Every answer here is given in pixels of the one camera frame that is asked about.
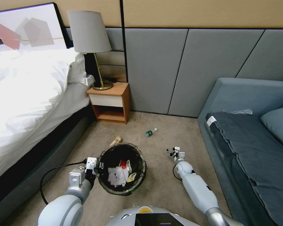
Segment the framed artwork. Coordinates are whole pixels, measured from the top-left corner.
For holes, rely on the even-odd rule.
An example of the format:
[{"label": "framed artwork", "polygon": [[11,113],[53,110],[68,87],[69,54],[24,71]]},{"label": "framed artwork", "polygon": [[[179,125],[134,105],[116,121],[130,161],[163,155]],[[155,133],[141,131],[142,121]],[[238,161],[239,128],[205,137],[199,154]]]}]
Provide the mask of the framed artwork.
[{"label": "framed artwork", "polygon": [[0,11],[0,51],[66,49],[55,3]]}]

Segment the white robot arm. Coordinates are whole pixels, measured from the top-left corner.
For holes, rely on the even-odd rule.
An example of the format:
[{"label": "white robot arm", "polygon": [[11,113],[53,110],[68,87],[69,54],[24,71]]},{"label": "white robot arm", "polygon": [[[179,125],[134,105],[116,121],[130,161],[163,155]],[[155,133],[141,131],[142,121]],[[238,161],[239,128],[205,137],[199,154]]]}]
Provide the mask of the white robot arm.
[{"label": "white robot arm", "polygon": [[215,194],[204,182],[201,176],[197,175],[193,167],[185,161],[185,153],[179,147],[173,148],[174,152],[167,154],[174,157],[176,172],[182,179],[183,186],[188,192],[193,204],[208,219],[212,226],[243,226],[242,223],[230,218],[218,206]]},{"label": "white robot arm", "polygon": [[77,226],[83,215],[83,204],[89,196],[96,178],[97,158],[89,157],[86,169],[82,167],[69,173],[69,187],[62,195],[42,210],[38,226]]}]

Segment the beige carpet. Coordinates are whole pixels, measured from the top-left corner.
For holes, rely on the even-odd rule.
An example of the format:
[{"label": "beige carpet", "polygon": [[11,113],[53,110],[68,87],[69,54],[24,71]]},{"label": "beige carpet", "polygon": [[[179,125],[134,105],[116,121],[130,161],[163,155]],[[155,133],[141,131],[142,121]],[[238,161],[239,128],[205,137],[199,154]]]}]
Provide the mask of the beige carpet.
[{"label": "beige carpet", "polygon": [[[155,127],[158,131],[146,138],[145,132]],[[94,122],[86,130],[65,163],[99,156],[116,136],[121,136],[124,139],[123,142],[135,144],[141,150],[147,162],[146,178],[132,195],[126,197],[107,193],[96,180],[84,204],[80,226],[106,225],[111,215],[117,214],[122,209],[139,205],[166,208],[197,224],[209,225],[203,214],[194,207],[182,182],[174,178],[172,174],[174,161],[166,154],[166,149],[174,146],[179,146],[182,151],[185,151],[186,160],[215,193],[220,208],[229,214],[196,119],[131,112],[127,125]],[[44,186],[45,197],[48,201],[63,195],[68,187],[68,173],[74,168],[69,166],[60,169]],[[36,225],[44,207],[40,193],[37,192],[3,225]]]}]

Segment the sofa seat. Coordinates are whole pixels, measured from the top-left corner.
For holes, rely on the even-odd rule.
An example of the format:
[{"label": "sofa seat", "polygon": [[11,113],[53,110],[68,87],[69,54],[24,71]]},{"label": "sofa seat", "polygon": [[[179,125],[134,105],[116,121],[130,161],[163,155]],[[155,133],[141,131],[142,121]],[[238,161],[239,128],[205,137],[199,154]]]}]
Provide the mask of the sofa seat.
[{"label": "sofa seat", "polygon": [[217,139],[218,136],[213,139],[219,147],[225,147],[224,144],[228,147],[219,149],[227,170],[233,175],[235,168],[240,168],[246,178],[241,176],[241,180],[252,187],[272,221],[283,226],[283,145],[264,127],[258,116],[219,112],[208,113],[206,119],[211,116],[216,122],[209,130],[211,134],[216,134],[217,130],[222,141]]}]

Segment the black cable wire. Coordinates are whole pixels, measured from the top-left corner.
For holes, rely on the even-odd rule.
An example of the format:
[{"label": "black cable wire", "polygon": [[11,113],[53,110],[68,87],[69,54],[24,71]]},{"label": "black cable wire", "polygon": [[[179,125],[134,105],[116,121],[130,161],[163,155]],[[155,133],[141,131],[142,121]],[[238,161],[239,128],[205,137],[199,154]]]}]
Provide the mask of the black cable wire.
[{"label": "black cable wire", "polygon": [[43,187],[43,180],[44,180],[45,176],[46,176],[48,173],[50,173],[51,171],[53,171],[53,170],[56,170],[56,169],[59,169],[59,168],[62,168],[62,167],[66,167],[66,166],[82,164],[82,163],[85,163],[85,160],[83,160],[83,161],[81,161],[81,162],[77,162],[77,163],[70,163],[70,164],[58,166],[58,167],[56,167],[56,168],[53,168],[53,169],[47,171],[47,172],[43,175],[43,177],[41,178],[41,181],[40,181],[40,193],[41,193],[41,197],[42,197],[42,199],[43,199],[43,201],[45,202],[46,205],[48,204],[48,202],[46,201],[45,196],[44,196],[44,194],[43,194],[43,190],[42,190],[42,187]]},{"label": "black cable wire", "polygon": [[175,176],[175,173],[174,173],[174,168],[175,168],[175,166],[176,166],[176,165],[174,165],[174,167],[173,167],[173,175],[174,175],[174,177],[175,177],[177,180],[182,180],[182,179],[178,178],[177,176]]}]

